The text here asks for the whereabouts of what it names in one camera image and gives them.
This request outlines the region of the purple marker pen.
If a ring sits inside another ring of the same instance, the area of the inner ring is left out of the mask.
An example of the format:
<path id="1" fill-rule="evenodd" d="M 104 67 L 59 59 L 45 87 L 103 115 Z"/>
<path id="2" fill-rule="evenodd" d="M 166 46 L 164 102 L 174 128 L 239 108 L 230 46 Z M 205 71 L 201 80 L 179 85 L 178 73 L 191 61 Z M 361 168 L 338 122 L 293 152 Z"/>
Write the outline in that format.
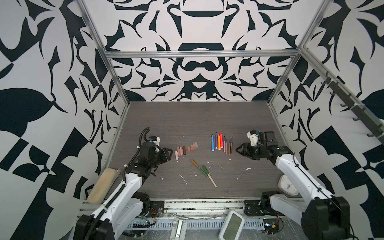
<path id="1" fill-rule="evenodd" d="M 219 147 L 219 143 L 218 143 L 218 133 L 215 133 L 215 136 L 214 136 L 214 144 L 215 144 L 215 149 L 217 150 L 218 147 Z"/>

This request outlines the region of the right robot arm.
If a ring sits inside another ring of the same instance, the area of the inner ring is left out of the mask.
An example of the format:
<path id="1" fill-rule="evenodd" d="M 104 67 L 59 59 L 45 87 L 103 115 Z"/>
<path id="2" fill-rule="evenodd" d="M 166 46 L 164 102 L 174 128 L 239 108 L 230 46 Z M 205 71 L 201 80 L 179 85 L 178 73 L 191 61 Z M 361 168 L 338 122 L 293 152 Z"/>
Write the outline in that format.
<path id="1" fill-rule="evenodd" d="M 237 147 L 236 152 L 254 161 L 270 161 L 291 181 L 303 199 L 296 202 L 283 191 L 263 192 L 258 205 L 246 203 L 247 216 L 281 213 L 300 225 L 309 240 L 356 238 L 348 201 L 335 197 L 312 177 L 289 147 L 278 144 L 274 132 L 251 130 L 247 137 L 250 141 Z"/>

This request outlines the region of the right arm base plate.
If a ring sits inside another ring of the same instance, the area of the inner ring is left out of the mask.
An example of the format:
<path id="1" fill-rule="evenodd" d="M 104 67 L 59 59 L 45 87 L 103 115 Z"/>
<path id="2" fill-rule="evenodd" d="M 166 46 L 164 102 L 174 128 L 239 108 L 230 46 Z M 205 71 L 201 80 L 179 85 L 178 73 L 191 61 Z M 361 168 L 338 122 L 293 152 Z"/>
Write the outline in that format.
<path id="1" fill-rule="evenodd" d="M 248 217 L 270 216 L 267 205 L 262 200 L 245 200 L 244 214 Z"/>

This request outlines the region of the gold cap green pen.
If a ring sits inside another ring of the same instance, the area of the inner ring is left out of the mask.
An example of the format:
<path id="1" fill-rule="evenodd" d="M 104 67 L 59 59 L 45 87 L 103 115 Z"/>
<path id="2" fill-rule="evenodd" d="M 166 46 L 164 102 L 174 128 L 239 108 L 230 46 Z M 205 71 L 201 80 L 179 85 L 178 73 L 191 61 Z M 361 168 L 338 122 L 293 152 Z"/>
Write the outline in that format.
<path id="1" fill-rule="evenodd" d="M 203 168 L 201 168 L 194 160 L 190 161 L 205 177 L 208 177 L 208 174 L 203 170 Z"/>

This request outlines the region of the green cap beige pen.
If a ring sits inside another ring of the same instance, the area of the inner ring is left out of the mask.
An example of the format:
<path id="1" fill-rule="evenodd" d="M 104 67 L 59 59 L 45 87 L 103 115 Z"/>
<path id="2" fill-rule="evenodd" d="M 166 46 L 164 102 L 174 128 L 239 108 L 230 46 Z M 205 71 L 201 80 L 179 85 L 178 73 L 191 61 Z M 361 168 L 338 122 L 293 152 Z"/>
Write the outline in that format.
<path id="1" fill-rule="evenodd" d="M 212 184 L 214 185 L 214 187 L 216 188 L 216 187 L 217 187 L 217 184 L 215 183 L 215 181 L 214 181 L 213 178 L 211 177 L 210 172 L 208 171 L 208 169 L 206 168 L 206 166 L 202 165 L 202 169 L 203 169 L 203 171 L 205 172 L 205 174 L 207 175 L 207 177 L 210 179 L 210 181 L 212 182 Z"/>

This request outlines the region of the orange marker pen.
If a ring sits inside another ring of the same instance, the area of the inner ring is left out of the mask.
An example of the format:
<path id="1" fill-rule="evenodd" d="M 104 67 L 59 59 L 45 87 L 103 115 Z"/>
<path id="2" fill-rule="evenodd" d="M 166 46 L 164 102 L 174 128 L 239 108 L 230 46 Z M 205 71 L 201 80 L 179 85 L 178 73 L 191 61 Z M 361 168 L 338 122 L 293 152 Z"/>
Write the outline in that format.
<path id="1" fill-rule="evenodd" d="M 217 136 L 217 149 L 220 151 L 221 150 L 221 135 L 218 134 Z"/>

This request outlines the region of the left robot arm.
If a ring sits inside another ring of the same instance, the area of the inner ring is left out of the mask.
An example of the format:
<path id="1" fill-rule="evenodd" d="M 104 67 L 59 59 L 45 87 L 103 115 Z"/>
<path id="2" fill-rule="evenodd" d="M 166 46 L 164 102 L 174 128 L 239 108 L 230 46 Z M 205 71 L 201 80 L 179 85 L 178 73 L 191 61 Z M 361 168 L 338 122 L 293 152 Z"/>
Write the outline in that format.
<path id="1" fill-rule="evenodd" d="M 155 141 L 139 146 L 132 162 L 123 169 L 123 179 L 107 200 L 91 215 L 77 221 L 74 240 L 117 240 L 138 216 L 146 215 L 149 195 L 139 192 L 158 166 L 169 162 L 174 151 Z"/>

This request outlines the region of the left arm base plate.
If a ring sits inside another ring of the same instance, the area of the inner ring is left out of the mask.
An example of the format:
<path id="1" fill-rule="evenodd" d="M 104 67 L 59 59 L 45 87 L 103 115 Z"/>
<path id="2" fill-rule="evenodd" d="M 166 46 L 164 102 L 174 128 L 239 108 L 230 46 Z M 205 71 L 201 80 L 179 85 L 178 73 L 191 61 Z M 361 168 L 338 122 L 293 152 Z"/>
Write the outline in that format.
<path id="1" fill-rule="evenodd" d="M 150 201 L 149 215 L 150 218 L 162 217 L 164 214 L 164 201 Z"/>

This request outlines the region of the pink-red marker pen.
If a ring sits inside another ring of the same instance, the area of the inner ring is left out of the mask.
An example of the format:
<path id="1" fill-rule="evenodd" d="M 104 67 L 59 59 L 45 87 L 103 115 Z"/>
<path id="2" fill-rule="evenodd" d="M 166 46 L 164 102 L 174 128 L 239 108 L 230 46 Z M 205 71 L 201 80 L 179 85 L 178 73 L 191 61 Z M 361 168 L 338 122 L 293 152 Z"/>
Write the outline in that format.
<path id="1" fill-rule="evenodd" d="M 224 148 L 224 138 L 223 138 L 223 133 L 220 132 L 220 149 Z"/>

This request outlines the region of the blue marker pen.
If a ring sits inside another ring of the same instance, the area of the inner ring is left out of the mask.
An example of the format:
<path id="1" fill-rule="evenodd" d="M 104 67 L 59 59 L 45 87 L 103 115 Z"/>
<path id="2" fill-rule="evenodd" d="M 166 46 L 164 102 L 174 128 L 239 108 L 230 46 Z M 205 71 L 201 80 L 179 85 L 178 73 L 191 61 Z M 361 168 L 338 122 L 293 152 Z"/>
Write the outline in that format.
<path id="1" fill-rule="evenodd" d="M 215 137 L 214 135 L 211 135 L 211 149 L 212 149 L 212 152 L 215 151 Z"/>

